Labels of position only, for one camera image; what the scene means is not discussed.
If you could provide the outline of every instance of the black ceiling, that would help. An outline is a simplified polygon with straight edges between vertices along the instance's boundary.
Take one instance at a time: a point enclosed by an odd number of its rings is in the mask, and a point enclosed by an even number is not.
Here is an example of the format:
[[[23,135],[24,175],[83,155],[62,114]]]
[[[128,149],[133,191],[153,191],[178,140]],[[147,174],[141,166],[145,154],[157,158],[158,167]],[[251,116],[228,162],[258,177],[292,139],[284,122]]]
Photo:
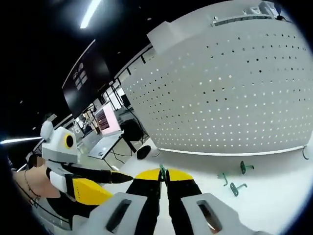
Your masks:
[[[8,65],[1,78],[1,140],[39,136],[47,115],[56,114],[58,123],[70,114],[61,87],[93,39],[115,75],[149,43],[146,34],[154,27],[216,1],[102,0],[88,27],[80,29],[90,2],[6,3],[10,17],[4,26]],[[21,159],[36,143],[7,146],[8,155]]]

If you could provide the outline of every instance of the white perforated wall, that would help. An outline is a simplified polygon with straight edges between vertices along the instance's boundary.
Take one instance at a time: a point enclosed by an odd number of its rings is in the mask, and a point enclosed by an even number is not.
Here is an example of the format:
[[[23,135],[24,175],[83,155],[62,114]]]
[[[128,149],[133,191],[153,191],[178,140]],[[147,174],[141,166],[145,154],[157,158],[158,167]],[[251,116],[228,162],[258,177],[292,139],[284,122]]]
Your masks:
[[[312,62],[295,25],[248,20],[171,47],[122,85],[158,147],[266,152],[308,142]]]

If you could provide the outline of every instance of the white table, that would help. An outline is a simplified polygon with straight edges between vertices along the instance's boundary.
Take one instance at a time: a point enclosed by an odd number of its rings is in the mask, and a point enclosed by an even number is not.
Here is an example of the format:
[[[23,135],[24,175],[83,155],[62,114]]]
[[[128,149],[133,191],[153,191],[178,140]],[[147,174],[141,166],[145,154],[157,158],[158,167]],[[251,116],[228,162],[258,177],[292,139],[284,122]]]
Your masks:
[[[155,148],[152,140],[145,145]],[[254,165],[254,170],[241,174],[240,161]],[[152,158],[148,156],[137,160],[136,155],[120,169],[121,172],[135,177],[137,174],[159,168],[177,168],[191,174],[202,193],[211,193],[239,213],[241,222],[255,231],[280,234],[293,223],[305,207],[313,186],[313,161],[305,160],[302,150],[276,155],[256,157],[214,157],[164,152]],[[224,179],[217,174],[227,174],[228,185],[223,187]],[[229,188],[246,183],[235,197]],[[119,185],[106,185],[112,193],[125,192],[131,182]],[[160,215],[155,235],[174,235],[171,218],[168,214],[168,200],[165,184],[162,185]]]

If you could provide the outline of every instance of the white robot head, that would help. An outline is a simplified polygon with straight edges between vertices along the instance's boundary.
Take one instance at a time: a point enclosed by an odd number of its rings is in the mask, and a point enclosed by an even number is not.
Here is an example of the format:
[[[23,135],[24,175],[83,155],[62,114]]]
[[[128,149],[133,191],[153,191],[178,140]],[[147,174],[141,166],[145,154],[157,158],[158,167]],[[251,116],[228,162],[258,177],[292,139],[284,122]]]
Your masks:
[[[50,121],[45,121],[40,131],[43,143],[43,158],[55,162],[77,163],[75,135],[64,127],[53,130]]]

